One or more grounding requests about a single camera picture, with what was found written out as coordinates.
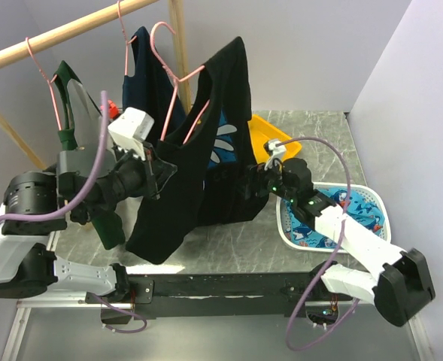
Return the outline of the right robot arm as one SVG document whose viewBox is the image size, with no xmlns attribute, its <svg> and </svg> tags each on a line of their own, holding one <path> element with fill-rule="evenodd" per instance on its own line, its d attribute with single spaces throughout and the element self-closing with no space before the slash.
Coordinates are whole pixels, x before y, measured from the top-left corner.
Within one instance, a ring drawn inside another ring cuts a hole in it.
<svg viewBox="0 0 443 361">
<path fill-rule="evenodd" d="M 273 193 L 290 203 L 296 218 L 309 229 L 341 246 L 364 267 L 347 268 L 333 261 L 310 281 L 311 294 L 320 300 L 333 293 L 372 304 L 394 326 L 405 325 L 435 299 L 426 257 L 388 243 L 349 217 L 335 200 L 316 190 L 303 159 L 275 160 L 248 167 L 246 197 Z"/>
</svg>

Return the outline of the black t shirt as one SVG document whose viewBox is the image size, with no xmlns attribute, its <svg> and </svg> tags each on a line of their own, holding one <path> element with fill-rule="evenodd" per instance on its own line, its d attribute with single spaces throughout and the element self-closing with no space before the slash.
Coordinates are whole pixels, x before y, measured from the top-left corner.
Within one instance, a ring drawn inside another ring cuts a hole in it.
<svg viewBox="0 0 443 361">
<path fill-rule="evenodd" d="M 178 169 L 159 199 L 141 201 L 127 251 L 161 264 L 196 227 L 257 216 L 268 198 L 243 192 L 247 171 L 256 165 L 251 117 L 247 54 L 236 37 L 205 62 L 187 118 L 158 140 L 156 154 Z"/>
</svg>

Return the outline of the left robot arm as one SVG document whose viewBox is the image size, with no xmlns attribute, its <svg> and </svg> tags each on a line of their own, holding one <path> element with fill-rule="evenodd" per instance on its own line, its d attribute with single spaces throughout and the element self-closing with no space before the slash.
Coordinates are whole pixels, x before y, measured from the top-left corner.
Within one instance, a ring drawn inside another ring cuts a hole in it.
<svg viewBox="0 0 443 361">
<path fill-rule="evenodd" d="M 96 159 L 93 144 L 63 150 L 43 171 L 29 171 L 8 184 L 0 207 L 0 299 L 26 299 L 47 291 L 87 292 L 110 302 L 125 300 L 131 283 L 119 263 L 105 267 L 70 262 L 48 250 L 50 236 L 67 222 L 100 221 L 108 240 L 123 234 L 115 209 L 121 201 L 141 196 L 157 200 L 177 166 L 160 159 L 151 146 L 141 158 L 123 151 L 116 158 L 105 150 L 93 187 L 79 204 L 60 214 L 87 181 Z"/>
</svg>

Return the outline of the pink wire hanger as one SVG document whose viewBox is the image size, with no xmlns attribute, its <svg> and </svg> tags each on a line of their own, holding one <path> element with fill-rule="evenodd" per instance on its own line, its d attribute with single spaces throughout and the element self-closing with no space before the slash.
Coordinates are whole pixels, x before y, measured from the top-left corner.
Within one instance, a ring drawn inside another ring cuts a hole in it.
<svg viewBox="0 0 443 361">
<path fill-rule="evenodd" d="M 160 139 L 162 141 L 165 140 L 165 136 L 166 133 L 168 131 L 168 126 L 169 123 L 171 121 L 171 115 L 172 115 L 172 111 L 174 109 L 174 104 L 175 104 L 175 100 L 176 97 L 178 96 L 178 88 L 179 88 L 179 84 L 188 81 L 191 77 L 193 77 L 194 75 L 200 73 L 202 70 L 205 70 L 205 66 L 199 66 L 196 70 L 192 71 L 191 73 L 189 73 L 188 75 L 179 78 L 177 77 L 173 71 L 169 68 L 169 66 L 167 65 L 167 63 L 164 61 L 164 59 L 160 56 L 160 54 L 158 53 L 158 51 L 156 50 L 156 46 L 155 46 L 155 34 L 156 34 L 156 30 L 160 27 L 160 26 L 164 26 L 166 27 L 170 33 L 172 33 L 173 35 L 175 35 L 175 31 L 173 30 L 173 28 L 167 24 L 167 22 L 164 21 L 159 21 L 158 23 L 156 23 L 153 28 L 150 31 L 150 48 L 153 52 L 153 55 L 159 60 L 159 62 L 161 63 L 162 67 L 164 68 L 165 72 L 167 73 L 168 77 L 172 80 L 173 82 L 173 93 L 171 95 L 171 101 L 169 103 L 168 106 L 168 111 L 165 117 L 165 122 L 162 128 L 162 134 Z M 196 118 L 194 119 L 190 130 L 188 131 L 188 133 L 186 134 L 184 140 L 183 140 L 183 144 L 186 144 L 188 142 L 188 140 L 190 139 L 191 135 L 194 132 L 195 127 L 200 123 L 201 118 L 203 113 L 206 111 L 206 109 L 208 108 L 210 103 L 210 100 L 208 99 L 205 103 L 205 105 L 203 106 L 203 108 L 200 110 L 200 112 L 198 113 L 198 115 L 196 116 Z"/>
</svg>

